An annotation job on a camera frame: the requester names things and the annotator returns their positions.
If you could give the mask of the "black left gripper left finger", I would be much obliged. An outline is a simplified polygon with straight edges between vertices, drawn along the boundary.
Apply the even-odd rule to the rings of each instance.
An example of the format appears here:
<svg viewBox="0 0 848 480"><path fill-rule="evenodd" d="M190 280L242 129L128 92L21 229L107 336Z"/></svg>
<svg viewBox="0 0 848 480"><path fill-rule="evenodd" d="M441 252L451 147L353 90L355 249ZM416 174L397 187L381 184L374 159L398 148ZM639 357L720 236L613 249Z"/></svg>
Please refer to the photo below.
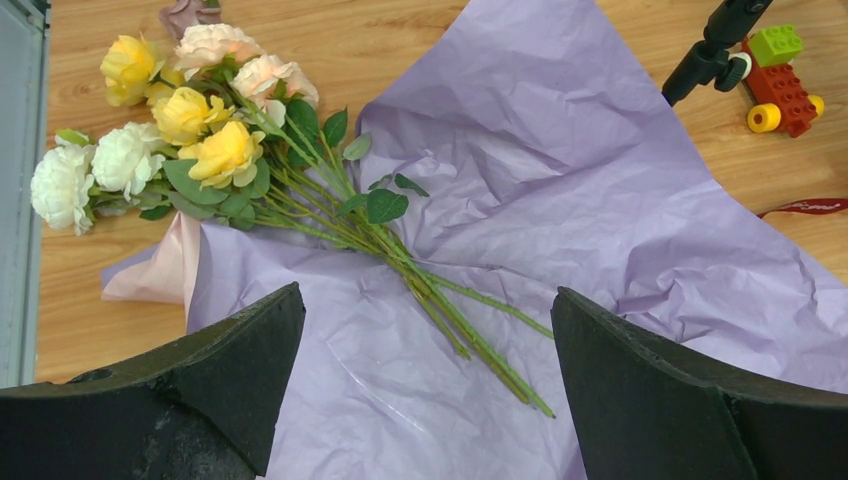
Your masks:
<svg viewBox="0 0 848 480"><path fill-rule="evenodd" d="M1 392L5 479L253 479L303 332L297 284L62 383Z"/></svg>

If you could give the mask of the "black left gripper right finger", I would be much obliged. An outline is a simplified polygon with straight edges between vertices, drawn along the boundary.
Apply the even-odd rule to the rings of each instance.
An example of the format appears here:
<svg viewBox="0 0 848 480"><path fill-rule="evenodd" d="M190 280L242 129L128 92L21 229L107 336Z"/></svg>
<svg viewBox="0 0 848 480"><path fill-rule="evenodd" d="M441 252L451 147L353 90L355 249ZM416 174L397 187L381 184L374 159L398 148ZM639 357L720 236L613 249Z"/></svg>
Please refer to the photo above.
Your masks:
<svg viewBox="0 0 848 480"><path fill-rule="evenodd" d="M591 479L843 479L847 398L716 360L562 287L551 320Z"/></svg>

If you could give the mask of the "purple pink wrapping paper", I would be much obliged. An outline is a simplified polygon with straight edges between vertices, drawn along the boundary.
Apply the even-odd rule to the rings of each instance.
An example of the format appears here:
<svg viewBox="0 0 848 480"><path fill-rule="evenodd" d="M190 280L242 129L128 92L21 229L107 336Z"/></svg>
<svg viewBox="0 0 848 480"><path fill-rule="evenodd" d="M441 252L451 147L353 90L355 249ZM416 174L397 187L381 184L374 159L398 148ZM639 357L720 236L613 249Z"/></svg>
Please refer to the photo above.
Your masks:
<svg viewBox="0 0 848 480"><path fill-rule="evenodd" d="M847 393L847 290L714 180L591 1L473 1L363 110L357 178L428 193L396 227L422 264L548 323L558 286L737 368ZM591 479L551 340L458 304L554 410L456 356L388 267L296 233L177 219L105 275L198 330L289 282L306 322L272 479Z"/></svg>

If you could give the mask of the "dark red printed ribbon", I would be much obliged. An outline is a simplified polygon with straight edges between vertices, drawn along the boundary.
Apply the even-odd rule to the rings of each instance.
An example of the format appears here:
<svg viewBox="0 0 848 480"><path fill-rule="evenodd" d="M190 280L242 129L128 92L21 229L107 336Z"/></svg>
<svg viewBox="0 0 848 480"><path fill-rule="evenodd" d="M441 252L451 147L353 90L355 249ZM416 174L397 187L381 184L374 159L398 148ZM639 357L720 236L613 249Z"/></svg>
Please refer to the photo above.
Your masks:
<svg viewBox="0 0 848 480"><path fill-rule="evenodd" d="M806 215L829 215L845 211L847 209L846 198L808 198L800 199L782 206L759 213L758 218L764 218L770 213L799 213Z"/></svg>

